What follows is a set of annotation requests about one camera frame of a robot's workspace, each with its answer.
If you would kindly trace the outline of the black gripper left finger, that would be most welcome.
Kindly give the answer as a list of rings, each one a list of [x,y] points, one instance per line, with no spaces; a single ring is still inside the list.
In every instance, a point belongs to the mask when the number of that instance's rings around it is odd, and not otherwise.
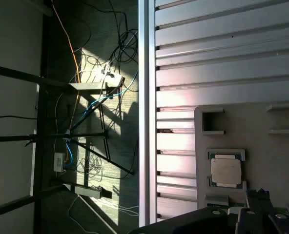
[[[131,234],[249,234],[235,214],[207,207],[139,227]]]

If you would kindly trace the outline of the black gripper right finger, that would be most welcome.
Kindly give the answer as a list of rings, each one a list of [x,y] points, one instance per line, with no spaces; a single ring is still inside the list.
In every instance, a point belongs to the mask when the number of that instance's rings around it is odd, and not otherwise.
[[[269,191],[247,191],[250,234],[289,234],[289,214],[274,208]]]

